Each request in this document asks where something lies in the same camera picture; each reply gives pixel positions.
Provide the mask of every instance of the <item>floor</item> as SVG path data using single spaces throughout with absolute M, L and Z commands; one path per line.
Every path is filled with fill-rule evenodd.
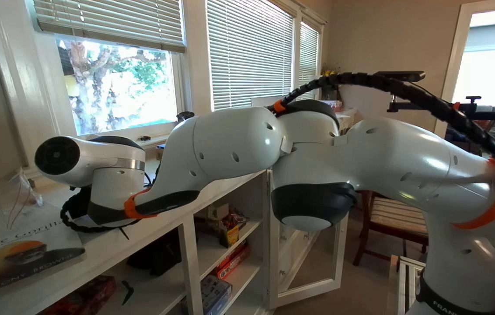
M 395 314 L 395 290 L 388 283 L 390 265 L 385 260 L 364 256 L 360 267 L 353 267 L 355 251 L 358 246 L 360 214 L 355 213 L 348 223 L 346 255 L 343 265 L 341 290 L 316 297 L 301 304 L 278 309 L 276 315 L 306 315 L 306 314 L 346 314 L 346 315 L 385 315 Z M 313 246 L 306 263 L 292 286 L 309 284 L 325 279 L 330 270 L 330 234 L 322 234 Z M 402 255 L 399 239 L 371 234 L 369 249 L 383 255 Z M 407 244 L 409 258 L 420 258 L 420 248 Z

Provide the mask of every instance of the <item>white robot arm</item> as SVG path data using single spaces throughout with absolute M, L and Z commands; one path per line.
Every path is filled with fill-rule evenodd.
M 437 102 L 421 90 L 376 76 L 322 81 L 379 88 L 423 106 Z M 292 95 L 318 88 L 322 81 Z M 474 125 L 451 109 L 430 111 L 472 141 L 481 141 L 495 157 L 495 143 L 477 134 Z M 175 129 L 149 190 L 143 190 L 140 169 L 115 160 L 93 164 L 103 157 L 143 164 L 129 144 L 110 146 L 105 153 L 98 150 L 101 144 L 63 139 L 63 146 L 56 146 L 58 141 L 52 141 L 37 151 L 37 167 L 72 186 L 87 186 L 93 179 L 89 216 L 103 227 L 185 206 L 215 179 L 269 169 L 273 213 L 299 230 L 318 232 L 336 225 L 353 209 L 360 190 L 400 200 L 425 213 L 430 237 L 425 290 L 411 314 L 495 314 L 495 160 L 469 155 L 421 129 L 367 120 L 339 132 L 334 116 L 318 102 L 278 104 L 274 113 L 213 113 Z M 73 148 L 84 153 L 80 160 L 59 164 L 54 172 L 42 167 Z

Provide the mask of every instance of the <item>orange ring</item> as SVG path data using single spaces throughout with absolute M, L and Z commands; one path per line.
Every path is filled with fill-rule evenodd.
M 124 214 L 126 214 L 126 218 L 129 218 L 129 220 L 156 218 L 156 214 L 140 214 L 140 213 L 136 211 L 136 202 L 135 202 L 135 199 L 136 199 L 138 195 L 147 193 L 147 192 L 149 192 L 149 190 L 138 192 L 138 193 L 135 193 L 133 197 L 129 197 L 129 199 L 124 202 Z
M 285 113 L 287 109 L 283 108 L 281 102 L 274 102 L 274 111 L 276 111 L 276 113 Z
M 455 228 L 458 230 L 477 230 L 477 228 L 483 228 L 490 223 L 495 221 L 495 202 L 493 206 L 479 218 L 469 221 L 469 223 L 462 223 L 462 225 L 455 225 Z

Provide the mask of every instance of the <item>wooden chair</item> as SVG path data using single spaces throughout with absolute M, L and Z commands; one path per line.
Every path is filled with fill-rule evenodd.
M 358 251 L 353 267 L 358 267 L 364 255 L 390 260 L 386 255 L 372 253 L 367 248 L 369 232 L 402 239 L 402 256 L 407 256 L 406 241 L 421 244 L 421 255 L 427 251 L 427 228 L 423 214 L 418 209 L 400 202 L 388 200 L 376 193 L 362 193 L 364 227 L 360 232 Z

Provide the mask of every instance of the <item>cabinet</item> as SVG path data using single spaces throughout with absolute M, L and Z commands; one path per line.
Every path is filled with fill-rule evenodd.
M 250 256 L 229 277 L 232 295 L 224 312 L 232 315 L 267 314 L 280 305 L 336 290 L 339 277 L 323 286 L 316 284 L 301 297 L 302 291 L 287 295 L 288 284 L 306 258 L 315 235 L 294 230 L 280 232 L 280 223 L 271 216 L 269 183 L 269 172 L 215 181 L 201 192 L 194 204 L 124 228 L 128 239 L 119 232 L 82 235 L 86 248 L 82 258 L 0 290 L 0 314 L 38 314 L 103 274 L 126 281 L 135 290 L 135 295 L 122 305 L 126 291 L 119 288 L 117 295 L 101 311 L 105 315 L 178 314 L 182 302 L 185 302 L 187 314 L 201 314 L 199 281 L 245 241 L 250 244 Z M 66 200 L 66 193 L 54 190 L 44 195 L 59 206 Z M 239 242 L 231 249 L 220 248 L 217 241 L 199 239 L 194 228 L 194 214 L 224 202 L 236 206 L 248 218 Z M 173 230 L 178 230 L 180 265 L 159 279 L 126 269 L 126 258 Z M 341 258 L 343 241 L 337 239 L 337 242 L 336 258 Z

